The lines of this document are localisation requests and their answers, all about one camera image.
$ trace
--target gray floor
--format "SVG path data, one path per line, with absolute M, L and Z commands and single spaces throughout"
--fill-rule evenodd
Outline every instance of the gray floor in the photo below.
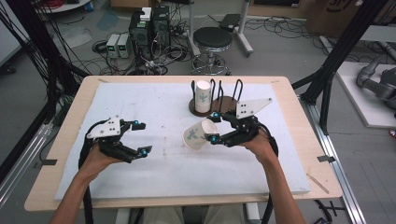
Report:
M 129 25 L 128 12 L 110 11 L 107 2 L 95 2 L 94 12 L 87 13 L 83 9 L 76 9 L 55 16 L 57 21 L 82 21 L 71 23 L 70 26 L 82 26 L 90 30 L 92 41 L 73 48 L 80 60 L 87 61 L 98 58 L 91 50 L 95 41 L 103 40 L 113 32 L 126 32 Z M 220 21 L 223 15 L 216 11 L 206 12 L 205 4 L 197 7 L 195 20 L 196 27 L 216 25 L 206 15 L 211 14 Z M 227 11 L 222 13 L 238 13 L 240 5 L 231 4 Z M 326 60 L 322 49 L 314 46 L 312 38 L 284 38 L 268 32 L 263 28 L 256 30 L 246 28 L 245 34 L 254 53 L 246 57 L 237 41 L 226 52 L 224 57 L 233 76 L 285 76 L 290 82 L 306 77 L 316 70 Z M 363 55 L 364 44 L 355 49 L 357 55 Z M 28 125 L 33 121 L 39 110 L 46 102 L 45 85 L 37 71 L 27 58 L 20 52 L 11 60 L 17 68 L 15 74 L 0 76 L 0 161 L 3 161 L 9 151 L 18 142 Z M 127 64 L 128 60 L 120 60 L 119 64 Z M 98 65 L 85 63 L 93 74 L 99 74 L 105 68 L 103 63 Z M 173 63 L 168 66 L 167 75 L 189 75 L 191 62 Z M 296 93 L 304 92 L 300 88 Z M 396 144 L 395 139 L 389 137 L 386 129 L 366 128 L 347 97 L 346 92 L 337 78 L 334 79 L 332 99 L 329 113 L 328 130 L 347 178 L 353 188 L 367 223 L 395 223 L 396 222 Z M 45 157 L 50 147 L 43 150 Z M 0 223 L 45 223 L 52 212 L 27 212 L 23 205 L 39 169 L 34 168 L 38 159 L 29 166 L 26 174 L 0 210 Z M 334 206 L 343 207 L 340 199 L 333 199 Z M 324 214 L 313 201 L 299 201 L 307 223 L 314 223 Z M 96 223 L 114 223 L 116 209 L 96 209 L 94 211 Z M 347 213 L 337 211 L 332 213 L 334 223 L 348 223 Z M 185 211 L 187 221 L 195 221 L 193 208 Z M 78 223 L 83 223 L 80 213 Z

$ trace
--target paper cup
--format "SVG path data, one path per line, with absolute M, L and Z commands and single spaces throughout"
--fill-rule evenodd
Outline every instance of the paper cup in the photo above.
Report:
M 209 110 L 210 110 L 210 104 L 207 104 L 207 105 L 195 104 L 195 111 L 197 111 L 199 113 L 206 113 Z
M 210 119 L 204 119 L 192 125 L 183 132 L 184 144 L 191 149 L 201 149 L 207 143 L 205 133 L 218 133 L 216 124 Z
M 195 105 L 210 105 L 210 101 L 212 99 L 211 90 L 212 89 L 210 82 L 206 80 L 197 81 L 195 90 Z

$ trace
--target power supply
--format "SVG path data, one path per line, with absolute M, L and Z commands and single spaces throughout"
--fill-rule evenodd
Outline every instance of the power supply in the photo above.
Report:
M 139 54 L 146 60 L 152 60 L 152 23 L 151 21 L 141 21 L 140 13 L 135 13 L 129 25 L 129 34 L 132 39 L 134 54 Z
M 120 57 L 129 58 L 132 52 L 131 37 L 127 34 L 121 35 L 117 46 L 119 47 Z
M 106 43 L 107 55 L 109 58 L 118 58 L 119 48 L 117 48 L 117 43 L 119 42 L 120 35 L 111 35 Z
M 157 45 L 166 48 L 171 45 L 169 31 L 169 6 L 155 7 L 152 20 L 154 23 L 154 33 Z

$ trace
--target stool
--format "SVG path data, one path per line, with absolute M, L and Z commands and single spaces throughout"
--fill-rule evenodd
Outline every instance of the stool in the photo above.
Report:
M 192 59 L 192 71 L 206 75 L 218 75 L 228 72 L 225 60 L 214 52 L 224 51 L 231 46 L 233 37 L 219 27 L 203 27 L 196 30 L 192 40 L 194 45 L 204 53 Z

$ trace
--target wooden table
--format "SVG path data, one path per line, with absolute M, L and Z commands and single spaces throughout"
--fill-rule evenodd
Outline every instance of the wooden table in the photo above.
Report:
M 235 83 L 240 78 L 244 83 L 271 84 L 282 109 L 302 166 L 306 172 L 311 191 L 306 194 L 294 195 L 295 199 L 319 199 L 341 197 L 341 187 L 327 162 L 319 162 L 318 157 L 324 155 L 318 139 L 310 123 L 285 77 L 211 77 L 217 82 Z M 100 83 L 191 83 L 192 80 L 208 79 L 198 76 L 163 76 L 163 77 L 86 77 L 78 94 L 70 107 L 58 136 L 47 157 L 57 160 L 54 166 L 43 166 L 33 188 L 26 200 L 28 211 L 55 210 L 59 201 L 54 195 L 62 178 L 64 165 L 78 136 L 78 130 L 92 103 L 96 89 Z M 235 196 L 205 196 L 177 198 L 134 198 L 94 200 L 94 207 L 147 207 L 161 205 L 192 205 L 212 203 L 250 203 L 266 201 L 267 196 L 235 195 Z

